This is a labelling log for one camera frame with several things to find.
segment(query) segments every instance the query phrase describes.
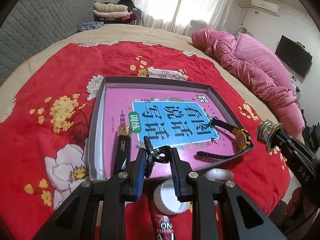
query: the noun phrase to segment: stack of folded bedding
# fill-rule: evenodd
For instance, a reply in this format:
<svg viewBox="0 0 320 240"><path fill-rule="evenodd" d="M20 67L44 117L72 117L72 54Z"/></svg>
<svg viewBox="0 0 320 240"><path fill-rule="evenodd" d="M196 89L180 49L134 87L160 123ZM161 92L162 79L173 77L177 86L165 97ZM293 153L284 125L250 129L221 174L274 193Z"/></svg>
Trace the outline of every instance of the stack of folded bedding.
<svg viewBox="0 0 320 240"><path fill-rule="evenodd" d="M103 21L105 24L122 23L136 24L137 17L132 13L132 8L122 4L94 3L93 15L96 21Z"/></svg>

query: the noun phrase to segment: beige bed sheet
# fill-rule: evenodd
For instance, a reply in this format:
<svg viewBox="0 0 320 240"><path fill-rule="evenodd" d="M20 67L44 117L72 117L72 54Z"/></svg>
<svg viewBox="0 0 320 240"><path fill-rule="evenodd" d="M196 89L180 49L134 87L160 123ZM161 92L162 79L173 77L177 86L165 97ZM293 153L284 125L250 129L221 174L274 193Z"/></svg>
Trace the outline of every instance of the beige bed sheet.
<svg viewBox="0 0 320 240"><path fill-rule="evenodd" d="M270 112L267 106L253 95L242 83L234 76L224 70L215 60L208 57L204 52L196 49L192 45L191 38L177 35L167 31L146 28L135 25L105 25L102 28L92 31L85 31L74 34L62 41L52 44L44 51L31 57L21 64L12 75L0 87L0 122L4 119L7 109L10 109L15 95L28 79L57 51L68 43L83 43L94 41L138 41L157 43L167 47L190 51L198 57L206 58L214 63L220 71L222 77L249 103L256 111L258 116L264 120L269 119L277 123L276 117Z"/></svg>

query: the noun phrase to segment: red floral blanket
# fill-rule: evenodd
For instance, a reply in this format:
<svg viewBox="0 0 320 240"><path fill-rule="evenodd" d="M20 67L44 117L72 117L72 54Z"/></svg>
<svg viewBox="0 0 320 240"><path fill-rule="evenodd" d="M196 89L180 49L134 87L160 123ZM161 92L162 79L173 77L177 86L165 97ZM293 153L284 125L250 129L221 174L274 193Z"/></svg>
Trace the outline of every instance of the red floral blanket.
<svg viewBox="0 0 320 240"><path fill-rule="evenodd" d="M22 87L0 123L0 215L14 236L31 239L88 176L86 139L103 76L162 77L211 85L252 135L255 149L229 167L235 181L269 214L290 181L280 152L254 135L261 121L209 60L158 44L69 44ZM127 239L154 237L146 197L126 207ZM177 240L191 238L191 212L172 218Z"/></svg>

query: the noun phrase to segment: silver screw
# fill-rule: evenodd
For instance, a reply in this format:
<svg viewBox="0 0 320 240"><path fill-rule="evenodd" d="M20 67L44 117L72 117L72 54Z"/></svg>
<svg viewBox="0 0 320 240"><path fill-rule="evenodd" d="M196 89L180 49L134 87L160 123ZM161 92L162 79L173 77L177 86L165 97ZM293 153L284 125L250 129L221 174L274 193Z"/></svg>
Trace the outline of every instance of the silver screw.
<svg viewBox="0 0 320 240"><path fill-rule="evenodd" d="M236 184L232 180L227 180L226 185L227 185L227 187L234 187Z"/></svg>
<svg viewBox="0 0 320 240"><path fill-rule="evenodd" d="M85 180L85 181L81 182L81 186L82 186L82 187L89 187L90 184L91 184L91 182L88 181L88 180Z"/></svg>
<svg viewBox="0 0 320 240"><path fill-rule="evenodd" d="M126 173L126 172L120 172L120 173L118 174L118 177L121 178L121 179L124 179L124 178L128 177L128 173Z"/></svg>
<svg viewBox="0 0 320 240"><path fill-rule="evenodd" d="M193 179L196 179L196 178L198 178L198 173L196 173L196 172L194 172L194 171L192 171L192 172L189 172L189 177L190 178L193 178Z"/></svg>

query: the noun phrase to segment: pink comforter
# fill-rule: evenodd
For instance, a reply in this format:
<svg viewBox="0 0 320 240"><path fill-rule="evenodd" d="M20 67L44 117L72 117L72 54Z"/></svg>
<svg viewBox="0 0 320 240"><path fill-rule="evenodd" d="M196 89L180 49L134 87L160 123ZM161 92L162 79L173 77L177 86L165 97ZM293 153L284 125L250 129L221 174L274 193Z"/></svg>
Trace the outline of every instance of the pink comforter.
<svg viewBox="0 0 320 240"><path fill-rule="evenodd" d="M213 29L195 31L192 42L265 101L288 134L301 137L304 121L294 103L290 74L274 53L246 34L236 39Z"/></svg>

